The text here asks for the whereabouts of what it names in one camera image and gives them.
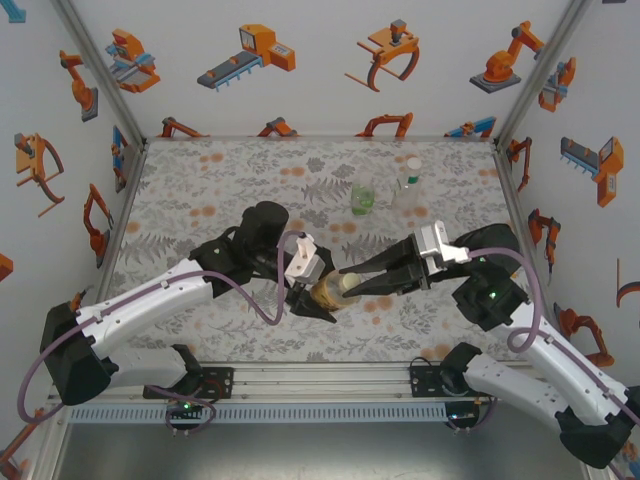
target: floral tablecloth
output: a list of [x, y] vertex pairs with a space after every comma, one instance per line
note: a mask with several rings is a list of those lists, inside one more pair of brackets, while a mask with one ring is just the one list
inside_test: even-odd
[[[407, 158], [423, 161], [419, 205], [398, 214], [391, 187]], [[355, 217], [351, 182], [371, 174], [372, 212]], [[155, 141], [150, 144], [110, 296], [147, 281], [197, 245], [238, 225], [261, 200], [283, 205], [289, 226], [332, 250], [337, 268], [359, 263], [405, 238], [414, 226], [442, 219], [451, 239], [509, 214], [488, 143], [274, 141], [265, 139]], [[293, 251], [294, 244], [289, 246]], [[506, 347], [458, 312], [451, 293], [461, 280], [402, 297], [362, 298], [337, 312], [337, 325], [287, 313], [270, 327], [236, 292], [159, 323], [130, 342], [158, 348], [186, 343], [202, 361], [407, 361], [444, 357], [460, 341], [496, 359]], [[276, 286], [245, 288], [273, 315]]]

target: clear plastic bottle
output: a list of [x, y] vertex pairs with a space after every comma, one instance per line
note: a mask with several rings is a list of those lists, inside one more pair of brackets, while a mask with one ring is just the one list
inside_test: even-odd
[[360, 297], [344, 298], [342, 296], [343, 293], [358, 285], [360, 285], [360, 276], [357, 273], [341, 274], [334, 270], [311, 287], [311, 298], [328, 312], [335, 312], [360, 300]]
[[407, 171], [398, 176], [393, 189], [392, 208], [396, 210], [411, 210], [418, 204], [420, 195], [420, 169], [422, 161], [412, 157], [407, 160]]
[[366, 215], [373, 208], [376, 192], [371, 178], [361, 177], [351, 185], [351, 212], [354, 215]]

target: white bottle cap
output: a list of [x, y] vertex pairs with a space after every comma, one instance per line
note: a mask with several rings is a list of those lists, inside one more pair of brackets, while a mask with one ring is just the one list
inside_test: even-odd
[[351, 290], [358, 285], [360, 285], [360, 275], [357, 273], [345, 273], [340, 279], [340, 286], [343, 292]]
[[411, 170], [420, 170], [422, 168], [422, 160], [416, 157], [411, 157], [407, 160], [407, 167]]

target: white wall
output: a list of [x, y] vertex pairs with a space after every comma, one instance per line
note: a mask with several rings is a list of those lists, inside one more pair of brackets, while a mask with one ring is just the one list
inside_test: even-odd
[[[0, 448], [22, 427], [16, 413], [18, 386], [39, 353], [47, 311], [71, 300], [89, 284], [96, 287], [96, 269], [89, 235], [82, 223], [83, 205], [94, 183], [117, 219], [125, 191], [116, 195], [111, 157], [115, 116], [104, 96], [98, 117], [80, 120], [80, 105], [71, 93], [71, 76], [60, 66], [58, 52], [77, 53], [49, 2], [20, 0], [27, 10], [24, 24], [9, 24], [0, 12], [0, 130], [3, 152], [0, 175], [0, 253], [14, 262], [14, 272], [0, 282]], [[90, 87], [95, 81], [85, 67], [78, 68]], [[61, 157], [65, 172], [49, 186], [65, 200], [38, 218], [49, 201], [33, 182], [16, 186], [27, 173], [16, 174], [13, 136], [35, 132], [49, 140]], [[45, 169], [53, 160], [45, 155]], [[92, 219], [101, 230], [106, 219], [97, 208]], [[86, 298], [91, 303], [94, 289]], [[28, 410], [40, 406], [51, 378], [42, 368], [28, 395]]]
[[[74, 0], [101, 48], [111, 32], [137, 36], [156, 57], [160, 83], [123, 96], [146, 135], [157, 135], [161, 121], [174, 116], [202, 133], [256, 135], [268, 121], [283, 116], [302, 135], [356, 134], [378, 115], [415, 115], [410, 135], [443, 135], [466, 121], [495, 115], [503, 120], [524, 82], [487, 94], [469, 83], [487, 59], [506, 49], [511, 29], [525, 20], [547, 41], [567, 0], [252, 0], [199, 2], [170, 0]], [[420, 38], [420, 60], [401, 82], [379, 72], [380, 93], [357, 84], [345, 72], [366, 78], [371, 54], [356, 45], [401, 18]], [[261, 23], [275, 30], [279, 42], [296, 52], [297, 68], [275, 66], [243, 74], [220, 92], [196, 79], [241, 50], [238, 28]], [[111, 58], [104, 53], [111, 64]], [[396, 71], [408, 56], [392, 62]], [[523, 77], [534, 66], [523, 49], [515, 72]], [[391, 133], [395, 126], [380, 128]]]
[[[628, 385], [640, 383], [640, 295], [627, 295], [616, 308], [616, 258], [622, 262], [623, 284], [640, 280], [638, 18], [638, 2], [594, 2], [560, 58], [577, 60], [568, 97], [555, 113], [534, 104], [515, 137], [533, 140], [531, 180], [520, 193], [524, 211], [528, 214], [537, 207], [542, 215], [562, 224], [550, 286], [552, 300], [596, 320], [616, 359], [608, 371]], [[590, 175], [560, 159], [560, 140], [565, 136], [596, 152], [611, 136], [620, 140], [625, 165], [618, 174], [617, 197], [606, 207], [598, 206]], [[522, 163], [513, 169], [516, 184]], [[544, 238], [537, 259], [540, 271], [546, 272], [543, 248]], [[586, 332], [572, 340], [584, 353], [595, 351]]]

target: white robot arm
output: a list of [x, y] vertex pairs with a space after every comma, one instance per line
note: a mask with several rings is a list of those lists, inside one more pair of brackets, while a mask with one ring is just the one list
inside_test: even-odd
[[[198, 247], [189, 259], [144, 285], [75, 313], [68, 304], [51, 309], [41, 351], [50, 353], [44, 361], [63, 403], [76, 405], [106, 388], [127, 385], [155, 385], [180, 395], [192, 394], [202, 382], [202, 368], [186, 346], [148, 350], [122, 345], [167, 316], [224, 294], [231, 283], [236, 284], [233, 288], [248, 283], [256, 273], [288, 289], [286, 302], [292, 313], [335, 323], [305, 290], [334, 269], [331, 254], [301, 234], [296, 255], [284, 254], [281, 259], [276, 245], [281, 247], [287, 221], [283, 207], [261, 202], [244, 212], [239, 227]], [[468, 277], [453, 294], [463, 315], [502, 340], [521, 342], [532, 335], [534, 305], [527, 303], [525, 292], [510, 279], [519, 264], [473, 254], [484, 247], [517, 251], [518, 242], [506, 225], [476, 230], [452, 244], [440, 221], [418, 228], [367, 262], [341, 270], [386, 270], [345, 297], [404, 294], [428, 289], [433, 282]], [[71, 331], [73, 335], [59, 343]], [[515, 372], [466, 343], [444, 359], [442, 371], [454, 383], [498, 397], [539, 418], [560, 432], [576, 457], [604, 468], [622, 448], [634, 421], [639, 421], [640, 388], [627, 388], [600, 371], [544, 318], [534, 333], [522, 355], [549, 383]]]
[[[202, 368], [186, 345], [156, 350], [124, 345], [149, 326], [232, 288], [252, 302], [240, 286], [256, 275], [278, 283], [293, 314], [335, 323], [305, 290], [334, 269], [331, 253], [301, 232], [292, 234], [298, 237], [296, 254], [286, 253], [283, 244], [290, 234], [283, 231], [288, 218], [282, 206], [260, 202], [245, 210], [239, 227], [196, 248], [153, 280], [77, 312], [67, 303], [52, 308], [41, 351], [49, 352], [44, 362], [62, 402], [77, 405], [107, 388], [134, 385], [191, 395], [202, 382]], [[256, 311], [273, 325], [282, 315], [282, 308], [274, 320]]]
[[404, 294], [433, 282], [468, 277], [453, 293], [465, 318], [519, 350], [548, 383], [516, 372], [466, 343], [443, 360], [443, 383], [513, 404], [559, 432], [577, 458], [606, 467], [640, 423], [640, 387], [627, 388], [602, 372], [544, 318], [537, 329], [532, 327], [535, 305], [510, 278], [526, 260], [520, 257], [516, 263], [482, 253], [496, 250], [487, 247], [506, 248], [504, 255], [519, 257], [513, 252], [518, 251], [517, 239], [506, 225], [490, 225], [450, 245], [442, 222], [435, 222], [363, 264], [341, 270], [386, 270], [345, 296]]

